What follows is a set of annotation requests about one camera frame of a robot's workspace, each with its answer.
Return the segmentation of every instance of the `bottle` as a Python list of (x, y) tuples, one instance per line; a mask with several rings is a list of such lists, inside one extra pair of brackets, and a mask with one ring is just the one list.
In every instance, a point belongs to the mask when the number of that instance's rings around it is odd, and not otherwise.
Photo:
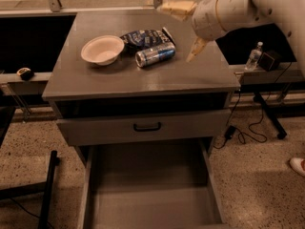
[(257, 61), (259, 60), (261, 54), (263, 53), (262, 46), (263, 46), (263, 43), (258, 42), (257, 45), (256, 45), (256, 48), (251, 50), (249, 59), (248, 59), (247, 64), (245, 66), (246, 71), (252, 71), (256, 68)]

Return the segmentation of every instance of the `bowl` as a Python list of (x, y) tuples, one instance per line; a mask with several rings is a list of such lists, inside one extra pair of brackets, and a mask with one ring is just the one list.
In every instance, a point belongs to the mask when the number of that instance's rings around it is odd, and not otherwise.
[(124, 42), (114, 35), (103, 35), (89, 41), (82, 49), (82, 58), (97, 65), (110, 65), (124, 49)]

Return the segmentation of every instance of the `closed drawer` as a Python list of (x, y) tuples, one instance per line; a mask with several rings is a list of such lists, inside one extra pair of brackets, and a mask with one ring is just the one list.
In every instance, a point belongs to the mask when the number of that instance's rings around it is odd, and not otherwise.
[(90, 147), (78, 228), (227, 228), (197, 139)]
[(216, 136), (229, 110), (180, 114), (59, 119), (57, 125), (71, 146)]

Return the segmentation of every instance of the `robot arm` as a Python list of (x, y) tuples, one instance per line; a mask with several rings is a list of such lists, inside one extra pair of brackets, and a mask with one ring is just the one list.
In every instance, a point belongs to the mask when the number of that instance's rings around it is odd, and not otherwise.
[(202, 0), (181, 5), (171, 2), (158, 8), (180, 20), (192, 18), (198, 38), (187, 61), (199, 54), (209, 41), (239, 28), (275, 23), (286, 35), (299, 69), (305, 76), (305, 0)]

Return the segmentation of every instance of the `blue can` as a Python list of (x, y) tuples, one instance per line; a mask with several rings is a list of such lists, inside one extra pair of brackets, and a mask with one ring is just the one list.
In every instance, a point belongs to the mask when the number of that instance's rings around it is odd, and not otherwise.
[(135, 61), (138, 67), (143, 68), (157, 62), (170, 59), (175, 54), (175, 46), (172, 42), (163, 43), (152, 48), (137, 52)]

